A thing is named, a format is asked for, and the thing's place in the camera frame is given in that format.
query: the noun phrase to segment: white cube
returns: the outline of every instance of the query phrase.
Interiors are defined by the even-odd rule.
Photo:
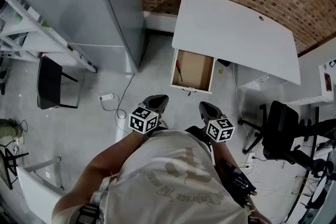
[[[129,128],[139,133],[146,134],[156,128],[158,121],[159,114],[139,106],[136,110],[130,113],[128,124]]]
[[[217,142],[230,140],[235,127],[228,118],[209,121],[206,134]]]

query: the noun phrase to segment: drawer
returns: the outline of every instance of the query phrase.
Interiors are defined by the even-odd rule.
[[[181,66],[183,81],[176,68],[177,60]],[[176,49],[172,63],[170,86],[187,91],[211,93],[215,62],[214,57]]]

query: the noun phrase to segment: white chair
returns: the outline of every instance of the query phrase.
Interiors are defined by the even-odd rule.
[[[56,157],[50,161],[31,167],[23,168],[18,166],[16,168],[28,208],[46,224],[51,224],[52,210],[58,200],[63,196],[63,193],[60,188],[55,187],[42,178],[43,184],[41,184],[30,173],[60,161],[61,158]]]

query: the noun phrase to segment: gray floor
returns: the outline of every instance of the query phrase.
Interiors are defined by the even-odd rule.
[[[184,130],[191,125],[201,127],[203,122],[198,112],[200,101],[214,103],[236,122],[240,112],[232,67],[224,68],[217,62],[212,94],[193,93],[188,97],[186,92],[170,87],[174,53],[171,41],[171,37],[151,36],[142,68],[131,82],[120,107],[130,112],[149,95],[167,94],[170,101],[163,114],[163,120],[171,129]],[[223,68],[224,74],[219,74],[218,70]],[[26,119],[29,130],[25,134],[25,144],[20,146],[21,152],[29,152],[29,156],[24,158],[24,165],[40,163],[55,156],[62,157],[60,165],[47,168],[47,172],[51,175],[49,180],[52,183],[62,184],[65,191],[69,191],[88,162],[125,135],[114,122],[114,112],[106,112],[101,108],[98,96],[114,93],[121,97],[131,76],[103,70],[91,73],[83,69],[66,68],[65,72],[80,79],[80,82],[75,84],[64,79],[62,101],[76,105],[80,95],[79,108],[40,110],[36,105],[37,69],[37,63],[13,62],[6,94],[0,97],[0,118],[13,118],[18,122]],[[259,105],[270,105],[273,100],[281,100],[281,87],[264,92],[239,90],[238,96],[244,117],[260,123]],[[117,100],[107,101],[105,106],[108,109],[116,108]],[[127,119],[119,120],[118,125],[129,132]],[[3,139],[0,143],[4,144],[7,141],[9,140]],[[227,145],[239,164],[246,161],[246,156],[241,152],[248,143],[244,127],[237,126],[234,137]],[[254,151],[257,157],[264,159],[261,145]],[[295,176],[303,175],[305,170],[288,163],[285,163],[282,169],[282,161],[255,160],[255,164],[256,168],[253,171],[244,170],[246,174],[250,173],[248,178],[257,187],[258,195],[254,201],[259,211],[273,223],[281,223],[295,199],[291,194],[299,184]],[[39,173],[44,178],[45,171],[41,170]],[[24,223],[41,223],[29,212],[18,182],[14,186],[15,189],[9,191],[0,180],[3,198],[15,208],[15,212]]]

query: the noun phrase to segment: screwdriver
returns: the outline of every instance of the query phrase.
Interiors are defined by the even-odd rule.
[[[180,62],[178,60],[176,61],[176,68],[177,68],[178,72],[180,73],[181,81],[183,81],[182,75],[181,75],[181,66],[180,66]]]

